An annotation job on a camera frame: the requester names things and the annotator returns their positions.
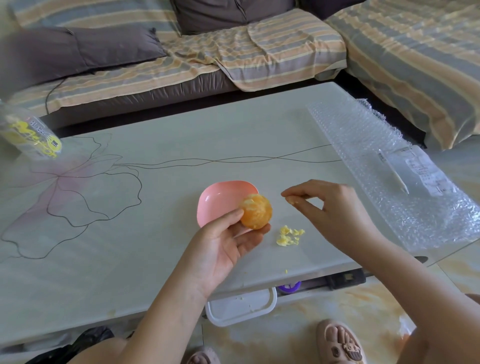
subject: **striped fabric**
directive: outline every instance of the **striped fabric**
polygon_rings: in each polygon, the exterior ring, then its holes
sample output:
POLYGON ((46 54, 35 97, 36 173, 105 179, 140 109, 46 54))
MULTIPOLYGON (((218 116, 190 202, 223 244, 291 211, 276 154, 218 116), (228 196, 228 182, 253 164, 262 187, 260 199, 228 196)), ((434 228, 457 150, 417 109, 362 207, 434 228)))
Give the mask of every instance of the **striped fabric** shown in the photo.
POLYGON ((180 37, 170 0, 12 0, 10 6, 24 28, 137 23, 156 28, 160 40, 180 37))
MULTIPOLYGON (((258 23, 163 43, 168 56, 152 62, 67 79, 48 97, 49 112, 134 95, 222 70, 243 91, 256 91, 345 68, 345 44, 336 31, 299 9, 258 23)), ((45 99, 59 82, 35 86, 10 100, 47 114, 45 99)))
POLYGON ((327 21, 347 71, 450 149, 480 134, 479 0, 367 0, 327 21))

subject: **person's right hand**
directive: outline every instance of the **person's right hand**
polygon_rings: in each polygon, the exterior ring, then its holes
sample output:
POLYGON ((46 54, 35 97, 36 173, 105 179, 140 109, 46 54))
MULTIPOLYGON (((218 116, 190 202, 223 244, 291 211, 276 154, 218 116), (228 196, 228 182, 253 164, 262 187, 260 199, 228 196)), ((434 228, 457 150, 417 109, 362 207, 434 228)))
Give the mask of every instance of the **person's right hand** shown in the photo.
POLYGON ((286 189, 282 196, 340 250, 352 243, 384 239, 350 186, 310 180, 286 189), (323 208, 308 202, 311 197, 320 198, 324 202, 323 208))

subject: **person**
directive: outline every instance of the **person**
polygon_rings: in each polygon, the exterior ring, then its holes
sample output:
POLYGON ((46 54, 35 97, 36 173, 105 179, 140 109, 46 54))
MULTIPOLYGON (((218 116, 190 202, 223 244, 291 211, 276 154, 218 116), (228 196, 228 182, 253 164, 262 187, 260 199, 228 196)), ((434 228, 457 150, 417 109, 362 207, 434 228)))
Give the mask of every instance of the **person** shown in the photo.
MULTIPOLYGON (((480 309, 444 284, 376 228, 353 188, 311 180, 282 192, 337 249, 372 272, 417 325, 399 364, 480 363, 480 309), (323 208, 308 199, 323 200, 323 208)), ((239 259, 254 249, 270 225, 246 232, 234 210, 201 228, 185 250, 129 341, 112 338, 75 356, 71 364, 179 364, 210 294, 239 259)), ((317 330, 322 364, 366 363, 355 334, 342 323, 323 321, 317 330)), ((219 364, 212 349, 189 364, 219 364)))

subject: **fingernail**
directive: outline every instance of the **fingernail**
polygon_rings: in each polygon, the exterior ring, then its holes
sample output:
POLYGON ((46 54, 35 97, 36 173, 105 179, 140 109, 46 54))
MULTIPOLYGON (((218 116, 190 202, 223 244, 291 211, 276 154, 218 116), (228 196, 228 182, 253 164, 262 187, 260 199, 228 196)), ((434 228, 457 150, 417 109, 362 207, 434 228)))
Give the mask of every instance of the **fingernail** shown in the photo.
POLYGON ((285 199, 286 199, 287 202, 288 202, 289 204, 291 204, 292 206, 297 203, 297 201, 295 200, 295 197, 293 197, 293 196, 285 197, 285 199))

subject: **purple ring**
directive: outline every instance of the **purple ring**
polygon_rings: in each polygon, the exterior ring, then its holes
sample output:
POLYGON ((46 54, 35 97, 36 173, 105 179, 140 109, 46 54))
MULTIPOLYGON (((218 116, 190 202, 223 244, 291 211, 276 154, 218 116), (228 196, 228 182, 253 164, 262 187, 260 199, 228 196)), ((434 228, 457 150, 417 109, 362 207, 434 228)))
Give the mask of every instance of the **purple ring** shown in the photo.
POLYGON ((295 283, 293 286, 289 284, 290 287, 287 287, 287 285, 283 285, 283 286, 278 286, 277 288, 281 290, 283 293, 291 294, 295 291, 298 291, 298 289, 300 288, 300 285, 301 285, 301 281, 295 283))

